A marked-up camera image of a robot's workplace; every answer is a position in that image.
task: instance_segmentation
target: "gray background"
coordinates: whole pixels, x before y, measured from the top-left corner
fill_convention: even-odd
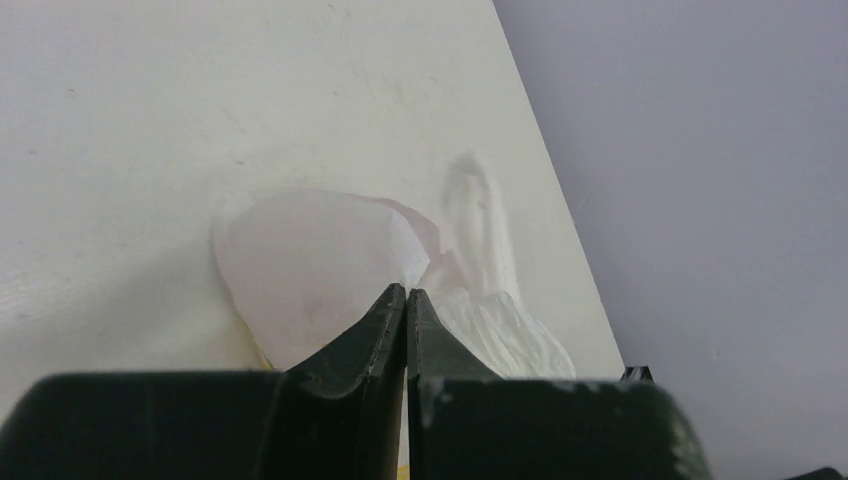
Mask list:
[[[848,2],[495,4],[625,363],[717,478],[848,473]]]

